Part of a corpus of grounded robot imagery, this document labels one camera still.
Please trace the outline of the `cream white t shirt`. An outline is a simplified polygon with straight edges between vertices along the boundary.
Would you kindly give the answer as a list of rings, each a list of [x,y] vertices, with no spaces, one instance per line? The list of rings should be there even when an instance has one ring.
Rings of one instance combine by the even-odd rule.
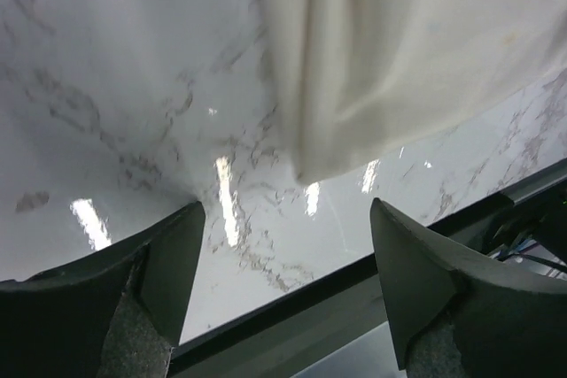
[[[347,173],[566,66],[566,0],[262,0],[297,179]]]

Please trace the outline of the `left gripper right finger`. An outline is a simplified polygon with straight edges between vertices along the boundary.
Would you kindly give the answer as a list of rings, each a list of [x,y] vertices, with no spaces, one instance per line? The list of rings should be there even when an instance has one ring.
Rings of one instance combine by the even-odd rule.
[[[399,368],[409,377],[564,377],[566,283],[370,208]]]

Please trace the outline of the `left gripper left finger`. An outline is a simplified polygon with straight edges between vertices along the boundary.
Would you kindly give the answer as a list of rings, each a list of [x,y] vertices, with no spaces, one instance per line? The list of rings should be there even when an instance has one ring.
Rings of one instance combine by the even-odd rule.
[[[200,202],[107,248],[1,283],[1,375],[94,377],[123,296],[134,293],[159,336],[178,344],[206,213]]]

